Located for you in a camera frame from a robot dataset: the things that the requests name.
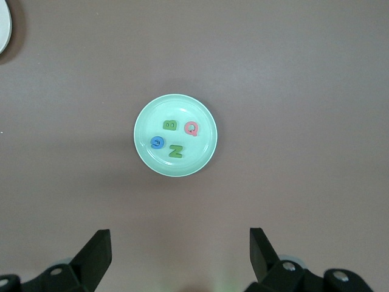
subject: brown table surface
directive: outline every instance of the brown table surface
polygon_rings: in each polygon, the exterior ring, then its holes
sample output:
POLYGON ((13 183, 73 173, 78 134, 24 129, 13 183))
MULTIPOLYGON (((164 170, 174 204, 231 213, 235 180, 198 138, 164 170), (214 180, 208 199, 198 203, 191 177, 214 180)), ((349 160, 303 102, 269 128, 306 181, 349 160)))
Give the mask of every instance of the brown table surface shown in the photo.
POLYGON ((29 280, 110 228, 97 291, 242 292, 249 228, 322 275, 389 291, 389 2, 7 0, 0 274, 29 280), (219 141, 169 178, 137 155, 152 99, 219 141))

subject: screw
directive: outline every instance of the screw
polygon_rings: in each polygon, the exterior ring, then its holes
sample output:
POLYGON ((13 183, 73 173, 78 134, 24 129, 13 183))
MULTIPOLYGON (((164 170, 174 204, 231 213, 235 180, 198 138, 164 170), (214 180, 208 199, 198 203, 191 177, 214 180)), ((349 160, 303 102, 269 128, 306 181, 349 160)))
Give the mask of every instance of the screw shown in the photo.
POLYGON ((342 282, 347 282, 348 281, 348 277, 345 273, 343 273, 342 271, 335 271, 334 272, 334 277, 342 282))
POLYGON ((53 269, 51 272, 50 272, 50 275, 51 276, 56 276, 58 274, 61 274, 62 272, 62 269, 61 268, 56 268, 56 269, 53 269))
POLYGON ((282 264, 282 266, 284 267, 284 269, 286 269, 287 271, 295 271, 296 270, 296 267, 291 263, 291 262, 284 262, 282 264))
POLYGON ((2 279, 0 280, 0 287, 6 286, 8 284, 9 280, 8 279, 2 279))

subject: plate rim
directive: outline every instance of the plate rim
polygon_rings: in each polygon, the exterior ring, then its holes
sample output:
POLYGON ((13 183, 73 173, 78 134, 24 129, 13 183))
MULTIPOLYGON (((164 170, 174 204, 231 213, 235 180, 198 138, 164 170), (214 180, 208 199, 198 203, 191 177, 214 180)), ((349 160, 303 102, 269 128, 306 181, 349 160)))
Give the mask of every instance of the plate rim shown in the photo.
POLYGON ((11 11, 7 5, 7 2, 5 0, 0 0, 1 2, 4 3, 4 7, 6 8, 6 11, 8 11, 8 37, 5 40, 4 44, 0 44, 0 54, 4 52, 6 47, 8 46, 10 39, 11 39, 11 34, 12 34, 12 18, 11 18, 11 11))
POLYGON ((155 171, 156 173, 159 173, 160 175, 165 175, 165 176, 169 176, 169 177, 172 177, 172 178, 180 178, 180 177, 183 177, 183 176, 189 176, 189 175, 192 175, 198 171, 200 171, 201 169, 203 169, 207 164, 208 162, 211 160, 211 158, 213 157, 213 155, 215 154, 215 151, 216 151, 216 148, 217 148, 217 145, 218 145, 218 127, 216 125, 216 121, 215 121, 215 118, 212 116, 212 113, 209 111, 209 109, 202 103, 200 102, 199 100, 195 99, 194 97, 192 96, 188 96, 186 94, 181 94, 181 93, 169 93, 169 94, 164 94, 162 96, 159 96, 159 97, 156 97, 155 99, 151 100, 150 102, 148 102, 143 108, 142 110, 140 111, 140 113, 138 114, 137 116, 137 119, 135 121, 135 125, 134 125, 134 144, 135 144, 135 148, 136 148, 136 151, 138 153, 138 156, 141 158, 141 160, 143 161, 144 164, 147 165, 148 168, 150 168, 151 170, 155 171), (199 168, 197 168, 195 171, 193 172, 190 172, 190 173, 185 173, 183 175, 167 175, 166 173, 163 173, 161 171, 158 171, 156 170, 154 167, 150 166, 144 159, 143 157, 140 155, 139 153, 139 149, 138 149, 138 146, 137 146, 137 139, 136 139, 136 129, 137 129, 137 126, 138 126, 138 123, 139 123, 139 117, 142 115, 142 113, 151 105, 153 104, 154 102, 158 102, 159 99, 163 99, 163 98, 168 98, 168 97, 171 97, 171 96, 180 96, 180 97, 183 97, 185 99, 190 99, 198 104, 201 105, 201 107, 206 110, 207 114, 209 114, 209 116, 212 118, 212 124, 215 126, 215 146, 213 147, 212 149, 212 152, 210 153, 208 159, 203 163, 203 165, 199 168))

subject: plate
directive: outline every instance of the plate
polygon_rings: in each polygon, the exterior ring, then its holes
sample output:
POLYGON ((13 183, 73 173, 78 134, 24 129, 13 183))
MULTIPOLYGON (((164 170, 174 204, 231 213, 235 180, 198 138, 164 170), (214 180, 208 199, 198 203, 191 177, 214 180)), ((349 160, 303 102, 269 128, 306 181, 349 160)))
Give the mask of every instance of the plate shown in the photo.
POLYGON ((11 13, 5 0, 0 0, 0 54, 7 47, 11 38, 11 13))
POLYGON ((134 127, 142 161, 161 175, 180 177, 203 168, 218 141, 215 120, 198 100, 167 94, 147 104, 134 127))

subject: light green plate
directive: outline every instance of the light green plate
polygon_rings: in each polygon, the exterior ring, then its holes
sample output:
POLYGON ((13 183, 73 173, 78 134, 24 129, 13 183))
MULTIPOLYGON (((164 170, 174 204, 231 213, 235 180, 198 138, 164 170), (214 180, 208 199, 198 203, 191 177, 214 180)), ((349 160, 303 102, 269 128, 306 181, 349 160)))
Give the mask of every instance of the light green plate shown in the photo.
POLYGON ((187 176, 198 172, 216 149, 218 131, 209 110, 183 94, 151 101, 134 128, 136 150, 144 163, 161 175, 187 176))

